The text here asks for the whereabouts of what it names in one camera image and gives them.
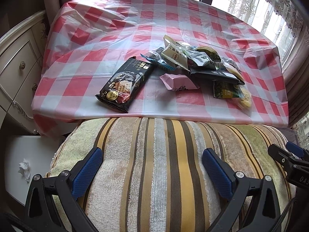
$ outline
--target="pile of snacks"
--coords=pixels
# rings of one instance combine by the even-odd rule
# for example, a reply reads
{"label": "pile of snacks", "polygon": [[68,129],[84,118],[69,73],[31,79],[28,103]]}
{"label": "pile of snacks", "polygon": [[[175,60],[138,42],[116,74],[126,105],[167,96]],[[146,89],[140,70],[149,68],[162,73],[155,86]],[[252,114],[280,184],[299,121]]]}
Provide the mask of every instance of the pile of snacks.
{"label": "pile of snacks", "polygon": [[148,62],[127,60],[112,78],[95,95],[101,102],[128,112],[129,105],[144,85],[155,67],[167,73],[160,77],[168,90],[194,90],[203,80],[214,81],[214,97],[232,99],[246,114],[250,115],[251,93],[236,62],[220,57],[209,46],[194,47],[177,42],[165,35],[165,47],[159,47],[141,56]]}
{"label": "pile of snacks", "polygon": [[[160,77],[168,90],[198,89],[197,78],[212,80],[215,98],[232,99],[240,109],[250,114],[251,93],[234,60],[220,57],[216,50],[209,46],[193,47],[185,42],[177,42],[167,35],[163,40],[165,47],[141,56],[168,72]],[[187,74],[174,74],[176,69],[186,70]]]}

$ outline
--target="table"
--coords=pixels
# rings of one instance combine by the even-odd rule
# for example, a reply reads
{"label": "table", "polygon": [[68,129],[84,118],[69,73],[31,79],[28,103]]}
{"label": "table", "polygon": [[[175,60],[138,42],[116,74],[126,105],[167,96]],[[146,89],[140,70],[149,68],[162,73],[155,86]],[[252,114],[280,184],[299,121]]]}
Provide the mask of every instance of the table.
{"label": "table", "polygon": [[212,87],[169,91],[151,75],[125,116],[232,123],[288,124],[288,103],[278,49],[241,20],[193,0],[74,0],[51,26],[42,79],[32,102],[45,135],[60,135],[79,119],[124,116],[100,103],[98,94],[132,56],[163,46],[163,36],[207,45],[240,64],[252,94],[252,114],[213,98]]}

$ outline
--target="striped sofa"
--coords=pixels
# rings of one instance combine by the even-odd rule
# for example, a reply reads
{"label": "striped sofa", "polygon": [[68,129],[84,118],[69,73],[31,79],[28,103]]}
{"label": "striped sofa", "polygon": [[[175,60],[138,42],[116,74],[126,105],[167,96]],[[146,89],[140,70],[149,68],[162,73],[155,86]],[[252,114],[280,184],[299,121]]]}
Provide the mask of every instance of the striped sofa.
{"label": "striped sofa", "polygon": [[[208,147],[234,171],[256,178],[271,175],[283,211],[295,187],[284,180],[281,166],[268,156],[272,143],[285,147],[286,139],[265,125],[94,119],[84,121],[67,137],[47,176],[71,169],[97,146],[104,151],[103,164],[78,202],[99,231],[202,232],[225,204],[201,163]],[[238,230],[250,200],[246,199],[233,231]],[[55,203],[70,230],[57,197]]]}

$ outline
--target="cable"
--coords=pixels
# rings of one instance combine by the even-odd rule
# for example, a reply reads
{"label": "cable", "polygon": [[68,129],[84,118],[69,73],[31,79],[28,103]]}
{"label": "cable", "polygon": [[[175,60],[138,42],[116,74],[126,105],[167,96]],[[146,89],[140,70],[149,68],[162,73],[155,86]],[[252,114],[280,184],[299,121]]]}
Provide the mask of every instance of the cable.
{"label": "cable", "polygon": [[286,214],[289,212],[289,210],[291,209],[291,207],[293,206],[293,203],[297,201],[297,198],[292,198],[289,203],[286,205],[284,211],[282,212],[281,216],[279,217],[279,219],[277,220],[277,222],[274,224],[274,226],[272,227],[270,232],[277,232],[278,227],[280,226],[280,224],[283,222]]}
{"label": "cable", "polygon": [[3,215],[11,225],[15,226],[16,228],[19,228],[23,232],[36,232],[28,225],[26,225],[23,221],[21,221],[20,219],[9,213],[4,212],[1,215]]}

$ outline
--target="crumpled tissue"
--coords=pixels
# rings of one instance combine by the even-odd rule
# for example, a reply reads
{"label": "crumpled tissue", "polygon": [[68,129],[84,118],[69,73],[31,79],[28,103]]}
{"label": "crumpled tissue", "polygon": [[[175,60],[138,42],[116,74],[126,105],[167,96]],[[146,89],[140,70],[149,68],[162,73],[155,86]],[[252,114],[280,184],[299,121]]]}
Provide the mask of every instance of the crumpled tissue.
{"label": "crumpled tissue", "polygon": [[24,161],[19,164],[20,168],[18,170],[18,173],[21,173],[25,177],[25,181],[29,183],[30,182],[29,162],[24,159]]}

